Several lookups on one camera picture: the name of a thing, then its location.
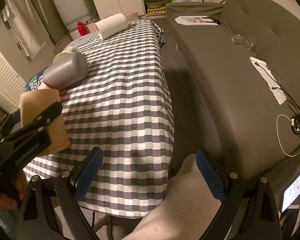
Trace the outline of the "white washing machine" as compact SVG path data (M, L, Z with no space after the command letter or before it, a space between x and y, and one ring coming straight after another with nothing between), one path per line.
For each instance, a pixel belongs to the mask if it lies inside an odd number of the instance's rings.
M77 23L87 23L97 16L93 0L53 0L59 16L68 30L77 28Z

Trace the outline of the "grey-green sofa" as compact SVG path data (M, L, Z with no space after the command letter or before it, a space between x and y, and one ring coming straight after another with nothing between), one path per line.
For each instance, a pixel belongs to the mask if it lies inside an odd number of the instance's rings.
M221 25L179 25L179 16ZM277 103L250 57L266 62L300 107L300 20L272 0L169 3L166 17L215 122L219 157L242 178L265 176L280 203L300 172L300 137L290 128L292 104ZM233 44L231 34L254 38L255 52Z

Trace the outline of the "red bottle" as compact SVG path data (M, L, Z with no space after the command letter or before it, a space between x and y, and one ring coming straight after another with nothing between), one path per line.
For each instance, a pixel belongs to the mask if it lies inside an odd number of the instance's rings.
M77 22L77 30L81 36L87 35L89 33L85 24L83 24L82 22Z

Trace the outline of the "pink cup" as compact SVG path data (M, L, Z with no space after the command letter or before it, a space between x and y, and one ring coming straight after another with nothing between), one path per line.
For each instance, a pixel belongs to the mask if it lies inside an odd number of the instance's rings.
M45 84L44 82L42 82L41 84L40 84L40 86L38 87L38 89L49 89L50 87L47 85L47 84Z

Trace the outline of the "clear plastic wrapper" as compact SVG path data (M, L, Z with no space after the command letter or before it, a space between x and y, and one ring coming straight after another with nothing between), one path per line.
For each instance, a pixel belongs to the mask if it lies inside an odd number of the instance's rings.
M233 44L245 46L245 48L247 48L247 50L251 53L255 52L256 40L252 37L243 37L242 35L239 34L231 34L230 41Z

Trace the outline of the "white towel hanging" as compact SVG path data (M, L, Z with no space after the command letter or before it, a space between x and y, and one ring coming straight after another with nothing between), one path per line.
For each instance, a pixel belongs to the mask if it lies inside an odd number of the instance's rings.
M46 45L46 31L31 0L5 0L4 21L12 27L25 55L34 59Z

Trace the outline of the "white paper sheet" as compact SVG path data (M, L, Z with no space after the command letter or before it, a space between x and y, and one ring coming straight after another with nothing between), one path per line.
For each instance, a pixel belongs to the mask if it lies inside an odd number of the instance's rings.
M282 105L287 100L287 96L285 95L280 84L277 82L277 80L269 70L267 63L252 56L250 57L250 62L254 66L254 68L259 72L262 78L266 81L270 91L277 100L277 103L279 105Z

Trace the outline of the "brown paper cup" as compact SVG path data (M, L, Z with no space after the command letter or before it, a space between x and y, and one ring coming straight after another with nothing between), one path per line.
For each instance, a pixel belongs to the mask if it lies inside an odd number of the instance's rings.
M37 89L20 96L21 125L39 121L47 128L51 144L40 157L60 152L70 145L62 115L61 99L56 89Z

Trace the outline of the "grey plastic cup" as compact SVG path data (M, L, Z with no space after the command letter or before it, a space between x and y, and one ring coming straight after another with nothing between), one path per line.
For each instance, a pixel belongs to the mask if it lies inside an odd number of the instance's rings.
M43 83L49 88L64 90L85 79L88 75L88 64L85 57L74 52L56 61L43 72Z

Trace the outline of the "green label bottle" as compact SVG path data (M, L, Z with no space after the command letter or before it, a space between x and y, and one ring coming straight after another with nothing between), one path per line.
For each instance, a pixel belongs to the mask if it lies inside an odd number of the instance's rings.
M38 72L35 76L29 79L27 83L25 83L24 92L32 91L32 90L38 90L39 86L41 85L43 81L43 73L47 69L45 67L40 72Z

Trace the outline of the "cream paper cup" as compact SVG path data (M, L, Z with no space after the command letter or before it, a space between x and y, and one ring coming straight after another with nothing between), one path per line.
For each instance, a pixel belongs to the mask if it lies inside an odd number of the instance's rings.
M78 49L73 46L67 47L55 56L53 60L53 64L68 62L69 59L71 58L71 55L73 53L78 53L78 52L79 52Z

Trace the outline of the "smartphone lit screen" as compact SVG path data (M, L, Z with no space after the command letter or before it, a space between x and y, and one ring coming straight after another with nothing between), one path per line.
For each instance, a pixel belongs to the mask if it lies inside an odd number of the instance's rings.
M300 195L300 173L288 185L281 195L281 206L279 211L284 212Z

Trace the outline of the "checkered tablecloth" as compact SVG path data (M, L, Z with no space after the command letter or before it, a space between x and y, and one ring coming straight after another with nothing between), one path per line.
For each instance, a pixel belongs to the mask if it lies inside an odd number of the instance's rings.
M89 73L60 93L70 146L33 159L27 178L55 177L99 147L103 164L80 206L140 218L164 200L174 121L162 33L154 22L137 20L106 40L94 32L71 42Z

